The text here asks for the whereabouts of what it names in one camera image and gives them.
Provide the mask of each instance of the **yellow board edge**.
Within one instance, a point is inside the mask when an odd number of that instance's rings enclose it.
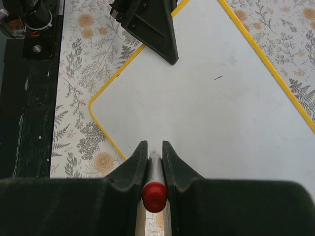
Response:
[[[176,14],[183,9],[183,7],[189,2],[189,0],[183,0],[178,7],[172,11],[172,17],[176,16]],[[106,135],[107,139],[112,143],[114,148],[117,150],[117,152],[122,156],[124,160],[127,160],[125,155],[122,153],[122,151],[119,149],[119,147],[115,144],[113,139],[109,136],[109,134],[106,132],[106,130],[103,128],[103,126],[98,122],[98,120],[95,118],[93,111],[92,111],[92,104],[97,99],[97,97],[116,79],[120,73],[132,62],[133,59],[145,48],[145,45],[142,44],[131,56],[130,58],[115,72],[115,74],[102,86],[102,88],[93,96],[93,98],[89,102],[89,112],[92,116],[92,119],[96,122],[96,124],[100,127],[102,132]]]
[[[224,8],[224,10],[227,12],[231,20],[234,22],[234,24],[237,26],[237,28],[240,30],[240,32],[243,34],[243,36],[246,38],[248,43],[251,45],[251,47],[254,49],[256,54],[260,57],[261,61],[265,64],[269,72],[272,74],[272,76],[275,78],[275,80],[278,82],[282,90],[285,92],[285,94],[288,96],[288,98],[291,100],[295,108],[298,110],[298,112],[301,114],[303,119],[306,121],[306,123],[309,125],[311,130],[315,133],[315,122],[312,120],[312,118],[309,116],[309,114],[305,111],[299,100],[294,96],[294,94],[291,92],[290,88],[286,84],[286,82],[282,79],[280,74],[277,72],[277,70],[273,67],[271,62],[268,60],[266,55],[263,53],[263,51],[260,49],[258,44],[255,42],[255,40],[252,38],[251,34],[246,30],[242,22],[237,18],[237,16],[234,14],[234,11],[232,8],[228,5],[228,3],[225,0],[218,0],[221,6]]]

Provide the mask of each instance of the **white board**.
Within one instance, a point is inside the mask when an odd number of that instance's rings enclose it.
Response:
[[[173,21],[178,62],[145,48],[91,103],[119,151],[167,140],[204,177],[293,180],[315,198],[315,135],[222,6],[191,0]]]

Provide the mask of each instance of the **table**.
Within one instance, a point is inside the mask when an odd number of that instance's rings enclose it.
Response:
[[[93,95],[140,46],[109,16],[108,3],[65,6],[51,177],[101,177],[123,161],[88,112]],[[228,3],[315,120],[315,1]],[[161,216],[147,215],[147,235],[162,235]]]

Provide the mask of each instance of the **screw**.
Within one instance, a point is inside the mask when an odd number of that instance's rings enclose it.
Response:
[[[33,47],[33,52],[35,53],[40,53],[41,52],[41,46],[40,45],[35,45]]]

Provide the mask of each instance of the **tablecloth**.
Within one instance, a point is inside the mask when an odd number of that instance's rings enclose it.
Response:
[[[66,0],[52,178],[103,177],[123,162],[88,110],[90,99],[140,46],[110,16],[111,2]],[[315,0],[227,2],[315,121]],[[163,235],[162,213],[147,214],[146,235]]]

